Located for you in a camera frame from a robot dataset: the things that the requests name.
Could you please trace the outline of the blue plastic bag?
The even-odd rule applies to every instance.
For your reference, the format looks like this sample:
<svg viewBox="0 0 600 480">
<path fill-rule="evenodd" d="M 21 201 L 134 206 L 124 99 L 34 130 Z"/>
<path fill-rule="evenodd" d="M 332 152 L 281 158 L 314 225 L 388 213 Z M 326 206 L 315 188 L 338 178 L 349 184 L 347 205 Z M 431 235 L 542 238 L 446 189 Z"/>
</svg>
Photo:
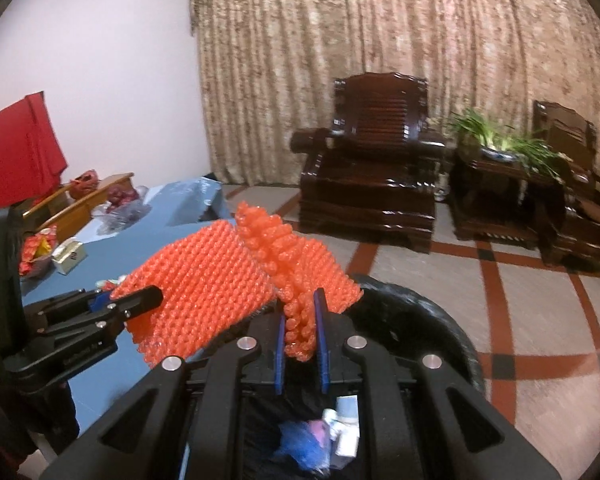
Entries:
<svg viewBox="0 0 600 480">
<path fill-rule="evenodd" d="M 327 474 L 330 468 L 330 430 L 321 419 L 308 422 L 283 422 L 279 425 L 276 458 L 291 458 L 312 474 Z"/>
</svg>

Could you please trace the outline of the glass fruit bowl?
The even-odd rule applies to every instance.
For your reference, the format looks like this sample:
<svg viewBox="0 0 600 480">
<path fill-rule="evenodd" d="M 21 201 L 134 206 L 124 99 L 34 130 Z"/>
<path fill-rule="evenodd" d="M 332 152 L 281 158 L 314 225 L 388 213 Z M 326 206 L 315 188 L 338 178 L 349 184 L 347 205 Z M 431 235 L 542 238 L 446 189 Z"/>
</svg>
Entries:
<svg viewBox="0 0 600 480">
<path fill-rule="evenodd" d="M 137 221 L 140 221 L 140 219 L 143 219 L 148 214 L 151 210 L 151 206 L 145 203 L 148 188 L 141 185 L 135 189 L 140 194 L 140 198 L 134 200 L 132 203 L 108 212 L 108 200 L 106 199 L 92 210 L 92 218 L 99 221 L 96 231 L 98 235 L 117 234 L 129 228 Z"/>
</svg>

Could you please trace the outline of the red snack packets dish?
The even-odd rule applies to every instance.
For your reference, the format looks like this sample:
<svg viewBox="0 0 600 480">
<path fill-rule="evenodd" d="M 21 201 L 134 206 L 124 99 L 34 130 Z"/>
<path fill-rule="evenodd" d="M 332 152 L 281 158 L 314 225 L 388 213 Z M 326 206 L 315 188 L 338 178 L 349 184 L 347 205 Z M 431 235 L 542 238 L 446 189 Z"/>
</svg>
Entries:
<svg viewBox="0 0 600 480">
<path fill-rule="evenodd" d="M 22 278 L 41 275 L 50 265 L 57 245 L 57 226 L 50 226 L 29 236 L 22 246 L 19 275 Z"/>
</svg>

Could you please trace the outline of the patterned beige curtain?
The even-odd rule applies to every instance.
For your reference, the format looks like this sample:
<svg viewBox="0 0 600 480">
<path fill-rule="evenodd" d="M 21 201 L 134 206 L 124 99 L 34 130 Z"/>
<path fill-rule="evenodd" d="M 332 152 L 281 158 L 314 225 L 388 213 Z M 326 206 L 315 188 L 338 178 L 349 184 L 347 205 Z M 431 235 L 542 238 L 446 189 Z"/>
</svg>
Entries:
<svg viewBox="0 0 600 480">
<path fill-rule="evenodd" d="M 596 125 L 600 17 L 588 0 L 189 0 L 211 167 L 232 183 L 294 184 L 291 133 L 325 127 L 337 78 L 425 78 L 434 122 L 467 107 L 531 126 L 535 100 Z"/>
</svg>

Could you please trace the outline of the orange bubble mesh mat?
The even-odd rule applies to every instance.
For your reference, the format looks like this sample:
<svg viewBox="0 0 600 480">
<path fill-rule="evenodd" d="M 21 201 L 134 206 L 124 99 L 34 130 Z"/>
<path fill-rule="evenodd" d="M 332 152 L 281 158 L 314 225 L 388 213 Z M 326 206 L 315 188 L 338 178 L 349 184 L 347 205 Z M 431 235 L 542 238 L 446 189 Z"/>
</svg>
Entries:
<svg viewBox="0 0 600 480">
<path fill-rule="evenodd" d="M 336 314 L 363 296 L 322 242 L 247 203 L 238 205 L 233 221 L 216 220 L 158 250 L 111 297 L 148 286 L 161 290 L 161 304 L 129 320 L 128 330 L 151 366 L 167 356 L 192 356 L 274 300 L 283 305 L 284 355 L 306 362 L 317 347 L 314 292 L 324 290 Z"/>
</svg>

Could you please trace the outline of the green potted plant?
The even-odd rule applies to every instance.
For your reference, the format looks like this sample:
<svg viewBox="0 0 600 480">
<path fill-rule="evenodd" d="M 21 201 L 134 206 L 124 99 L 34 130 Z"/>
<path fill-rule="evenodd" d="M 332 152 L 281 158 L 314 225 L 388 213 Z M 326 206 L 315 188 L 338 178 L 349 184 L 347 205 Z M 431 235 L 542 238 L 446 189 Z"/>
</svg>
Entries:
<svg viewBox="0 0 600 480">
<path fill-rule="evenodd" d="M 457 138 L 457 146 L 492 162 L 514 162 L 527 174 L 559 178 L 555 164 L 558 155 L 542 139 L 516 133 L 513 127 L 492 122 L 474 108 L 452 113 L 449 127 Z"/>
</svg>

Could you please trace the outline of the dark wooden side table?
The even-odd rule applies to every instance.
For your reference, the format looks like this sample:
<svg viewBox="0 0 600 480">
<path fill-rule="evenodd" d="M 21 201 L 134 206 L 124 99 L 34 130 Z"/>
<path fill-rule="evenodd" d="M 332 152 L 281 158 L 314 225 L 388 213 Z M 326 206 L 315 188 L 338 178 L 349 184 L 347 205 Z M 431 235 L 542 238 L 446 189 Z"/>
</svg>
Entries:
<svg viewBox="0 0 600 480">
<path fill-rule="evenodd" d="M 461 150 L 455 152 L 449 185 L 457 238 L 490 238 L 528 249 L 542 240 L 545 200 L 562 188 L 552 177 L 528 174 L 518 162 L 496 162 Z"/>
</svg>

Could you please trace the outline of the black trash bin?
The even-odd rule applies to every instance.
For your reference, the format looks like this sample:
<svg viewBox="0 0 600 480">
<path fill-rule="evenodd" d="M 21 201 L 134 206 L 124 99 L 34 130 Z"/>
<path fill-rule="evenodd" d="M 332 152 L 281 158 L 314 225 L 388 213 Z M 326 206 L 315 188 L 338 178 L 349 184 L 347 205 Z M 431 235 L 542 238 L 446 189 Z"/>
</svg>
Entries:
<svg viewBox="0 0 600 480">
<path fill-rule="evenodd" d="M 282 307 L 230 324 L 204 346 L 207 373 L 188 435 L 189 479 L 458 479 L 470 464 L 445 431 L 464 414 L 424 361 L 484 386 L 477 352 L 442 308 L 365 275 L 340 314 L 312 297 L 317 348 L 283 354 Z"/>
</svg>

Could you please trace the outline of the tissue box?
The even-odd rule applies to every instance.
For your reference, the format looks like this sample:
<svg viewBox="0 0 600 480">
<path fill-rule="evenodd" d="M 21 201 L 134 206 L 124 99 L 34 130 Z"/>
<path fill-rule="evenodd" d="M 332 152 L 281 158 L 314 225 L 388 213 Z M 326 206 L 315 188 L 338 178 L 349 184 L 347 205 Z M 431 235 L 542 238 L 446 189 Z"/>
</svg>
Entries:
<svg viewBox="0 0 600 480">
<path fill-rule="evenodd" d="M 69 274 L 86 258 L 84 245 L 73 237 L 60 243 L 52 252 L 52 261 L 59 274 Z"/>
</svg>

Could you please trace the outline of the wooden sideboard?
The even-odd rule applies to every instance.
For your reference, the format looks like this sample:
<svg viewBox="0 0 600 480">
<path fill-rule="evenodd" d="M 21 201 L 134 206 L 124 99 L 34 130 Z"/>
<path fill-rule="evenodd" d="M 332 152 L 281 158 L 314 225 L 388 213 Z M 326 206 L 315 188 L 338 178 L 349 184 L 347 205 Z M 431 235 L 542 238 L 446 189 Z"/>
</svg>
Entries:
<svg viewBox="0 0 600 480">
<path fill-rule="evenodd" d="M 132 172 L 112 174 L 99 178 L 98 189 L 81 198 L 73 200 L 68 193 L 70 181 L 39 200 L 29 200 L 22 214 L 23 234 L 30 236 L 50 226 L 57 226 L 57 240 L 63 242 L 81 231 L 92 220 L 92 210 L 107 198 L 108 188 L 122 184 L 132 186 Z"/>
</svg>

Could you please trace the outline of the red apples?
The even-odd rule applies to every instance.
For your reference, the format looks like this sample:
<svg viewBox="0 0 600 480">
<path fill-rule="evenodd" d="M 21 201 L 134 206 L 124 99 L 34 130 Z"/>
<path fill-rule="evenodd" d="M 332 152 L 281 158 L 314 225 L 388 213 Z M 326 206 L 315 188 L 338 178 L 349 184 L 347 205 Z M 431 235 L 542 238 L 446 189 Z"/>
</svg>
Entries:
<svg viewBox="0 0 600 480">
<path fill-rule="evenodd" d="M 122 188 L 121 185 L 113 185 L 107 194 L 108 207 L 107 211 L 116 210 L 122 206 L 138 200 L 140 194 L 138 194 L 135 188 Z"/>
</svg>

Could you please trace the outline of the white printed package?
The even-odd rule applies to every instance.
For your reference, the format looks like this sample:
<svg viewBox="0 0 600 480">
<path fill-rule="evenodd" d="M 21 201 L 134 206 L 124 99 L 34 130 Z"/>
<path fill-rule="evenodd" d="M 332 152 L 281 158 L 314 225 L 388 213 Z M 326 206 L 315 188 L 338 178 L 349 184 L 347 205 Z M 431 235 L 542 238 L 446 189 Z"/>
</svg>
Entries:
<svg viewBox="0 0 600 480">
<path fill-rule="evenodd" d="M 341 470 L 358 456 L 360 415 L 358 397 L 338 396 L 336 408 L 325 408 L 322 416 L 330 441 L 330 468 Z"/>
</svg>

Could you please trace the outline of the red ornament on sideboard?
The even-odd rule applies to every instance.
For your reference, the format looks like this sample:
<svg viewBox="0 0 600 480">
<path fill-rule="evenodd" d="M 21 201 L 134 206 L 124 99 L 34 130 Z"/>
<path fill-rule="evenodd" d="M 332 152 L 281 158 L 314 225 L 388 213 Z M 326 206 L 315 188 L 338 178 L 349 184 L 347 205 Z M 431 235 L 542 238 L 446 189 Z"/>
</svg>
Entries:
<svg viewBox="0 0 600 480">
<path fill-rule="evenodd" d="M 98 186 L 98 174 L 94 169 L 91 169 L 70 181 L 68 193 L 73 200 L 80 200 L 88 194 L 95 192 Z"/>
</svg>

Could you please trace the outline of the red cloth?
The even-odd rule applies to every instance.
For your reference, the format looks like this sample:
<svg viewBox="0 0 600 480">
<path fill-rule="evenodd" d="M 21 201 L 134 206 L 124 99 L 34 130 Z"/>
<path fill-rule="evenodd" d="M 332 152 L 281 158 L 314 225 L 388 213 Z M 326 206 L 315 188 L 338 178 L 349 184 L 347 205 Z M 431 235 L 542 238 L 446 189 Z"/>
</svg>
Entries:
<svg viewBox="0 0 600 480">
<path fill-rule="evenodd" d="M 67 167 L 43 92 L 0 110 L 0 209 L 53 192 Z"/>
</svg>

